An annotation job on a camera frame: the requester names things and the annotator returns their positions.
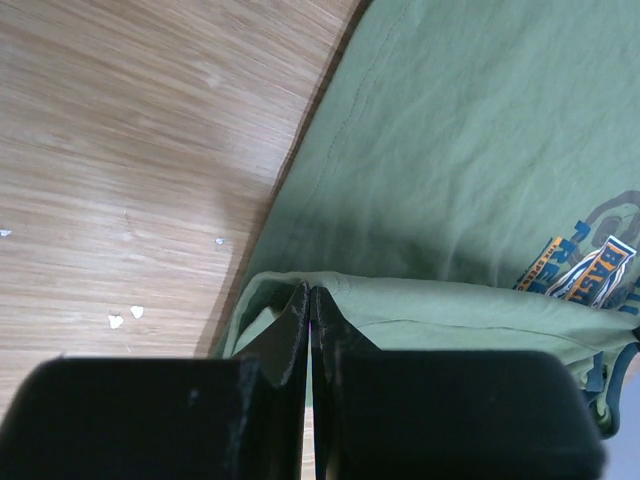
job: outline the wooden floor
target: wooden floor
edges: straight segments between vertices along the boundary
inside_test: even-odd
[[[207,354],[358,3],[0,1],[0,415],[61,354]]]

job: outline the floor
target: floor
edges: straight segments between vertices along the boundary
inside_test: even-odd
[[[0,1],[0,416],[58,355],[207,354],[358,3]]]

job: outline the green fabric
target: green fabric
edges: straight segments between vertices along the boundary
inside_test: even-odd
[[[383,348],[548,351],[586,390],[605,352],[609,431],[640,325],[636,18],[635,0],[374,1],[219,351],[306,279]]]

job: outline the black plastic object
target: black plastic object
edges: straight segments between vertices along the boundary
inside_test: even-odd
[[[550,355],[345,354],[336,378],[338,478],[422,472],[438,479],[579,480],[602,474],[595,424],[573,379]]]
[[[238,359],[45,363],[0,430],[0,479],[299,478],[307,300],[301,285],[278,322],[293,328]],[[267,362],[279,348],[289,361]]]
[[[598,431],[554,357],[381,351],[301,283],[229,360],[39,367],[0,430],[0,480],[299,478],[310,334],[318,480],[600,478]]]

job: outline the printed graphic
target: printed graphic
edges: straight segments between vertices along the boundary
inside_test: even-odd
[[[590,253],[569,270],[546,295],[564,298],[590,307],[602,307],[604,300],[624,276],[625,266],[636,251],[615,237],[609,237],[600,250]]]
[[[638,315],[640,278],[627,274],[640,247],[640,191],[605,202],[574,230],[549,240],[514,289]]]

